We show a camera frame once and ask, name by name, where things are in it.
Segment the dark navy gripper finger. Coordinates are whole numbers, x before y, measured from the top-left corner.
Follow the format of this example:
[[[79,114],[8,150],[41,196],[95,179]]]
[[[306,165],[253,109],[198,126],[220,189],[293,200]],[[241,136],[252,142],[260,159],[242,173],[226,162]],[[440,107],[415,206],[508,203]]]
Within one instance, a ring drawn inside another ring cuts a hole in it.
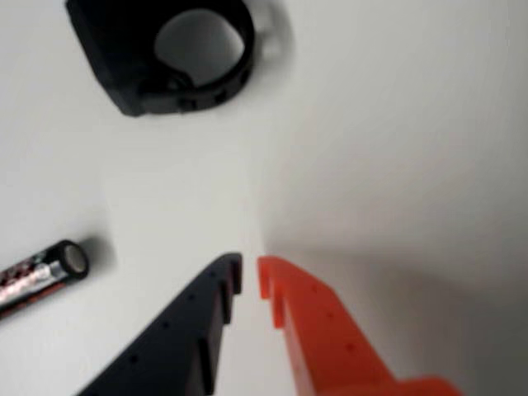
[[[213,394],[242,274],[240,253],[216,258],[80,393]]]

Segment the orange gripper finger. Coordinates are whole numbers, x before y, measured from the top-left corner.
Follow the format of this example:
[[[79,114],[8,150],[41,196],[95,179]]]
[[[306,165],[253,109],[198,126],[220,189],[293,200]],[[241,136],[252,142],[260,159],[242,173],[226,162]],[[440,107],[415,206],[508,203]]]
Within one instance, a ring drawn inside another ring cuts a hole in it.
[[[319,278],[276,256],[257,260],[261,297],[283,330],[299,395],[457,395],[444,379],[397,379]]]

